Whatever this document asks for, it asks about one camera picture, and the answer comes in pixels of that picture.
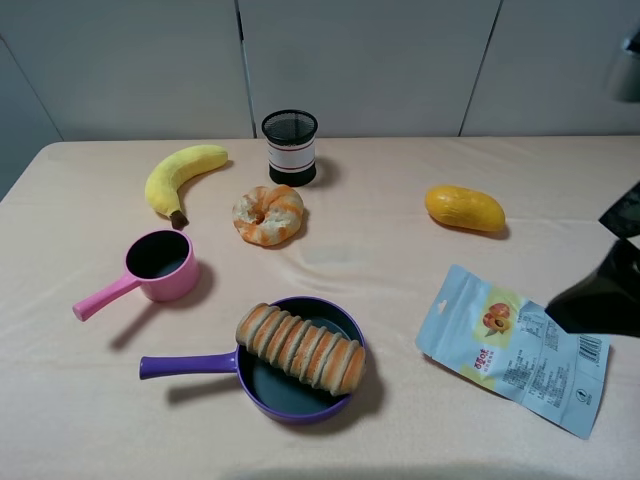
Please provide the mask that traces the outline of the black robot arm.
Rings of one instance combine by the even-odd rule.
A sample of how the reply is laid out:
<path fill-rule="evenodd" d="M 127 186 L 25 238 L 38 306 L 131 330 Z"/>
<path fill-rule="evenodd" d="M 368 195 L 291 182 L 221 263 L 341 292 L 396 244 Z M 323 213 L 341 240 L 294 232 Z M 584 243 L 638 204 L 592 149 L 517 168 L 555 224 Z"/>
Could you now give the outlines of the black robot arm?
<path fill-rule="evenodd" d="M 545 312 L 574 334 L 639 335 L 639 186 L 599 218 L 616 241 L 587 277 L 552 299 Z"/>

